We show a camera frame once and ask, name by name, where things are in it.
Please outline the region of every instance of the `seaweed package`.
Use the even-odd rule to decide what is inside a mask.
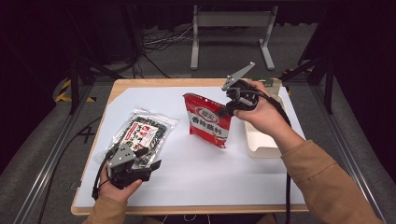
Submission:
[[[158,154],[163,141],[176,125],[176,119],[144,109],[136,109],[120,132],[113,138],[110,150],[124,144],[133,151],[148,147],[148,153],[136,159],[134,168],[149,167]]]

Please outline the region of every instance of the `metal stand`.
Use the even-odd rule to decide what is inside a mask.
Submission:
[[[266,35],[264,39],[259,39],[262,55],[268,70],[274,70],[270,52],[268,50],[268,41],[274,26],[277,7],[273,7],[272,11],[252,11],[252,12],[225,12],[225,11],[198,11],[198,7],[194,6],[193,11],[193,43],[191,53],[191,70],[198,69],[198,53],[199,39],[198,27],[215,27],[215,26],[239,26],[239,27],[266,27]]]

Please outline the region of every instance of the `person's left hand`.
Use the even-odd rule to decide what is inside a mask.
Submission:
[[[110,180],[108,180],[107,175],[107,164],[102,169],[100,174],[100,183],[101,186],[99,188],[99,195],[105,196],[109,199],[115,200],[120,203],[127,203],[128,198],[142,185],[142,180],[138,179],[125,189],[118,189],[114,185],[111,184]]]

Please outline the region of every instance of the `red snack bag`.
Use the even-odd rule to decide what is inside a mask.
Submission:
[[[220,118],[216,112],[225,105],[194,93],[186,93],[183,96],[190,120],[190,134],[197,134],[207,142],[224,148],[231,116]]]

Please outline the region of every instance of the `hand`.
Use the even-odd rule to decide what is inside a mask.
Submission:
[[[99,195],[105,196],[120,203],[128,203],[128,198],[131,197],[131,195],[140,187],[140,185],[142,185],[142,180],[136,180],[125,189],[118,189],[111,184],[107,175],[107,164],[105,164],[100,174],[99,185]]]
[[[249,84],[251,87],[270,96],[261,82],[251,81]],[[304,139],[289,126],[276,109],[262,97],[260,97],[254,110],[235,110],[233,114],[237,118],[249,122],[259,132],[273,137],[282,154],[297,147],[304,141]]]

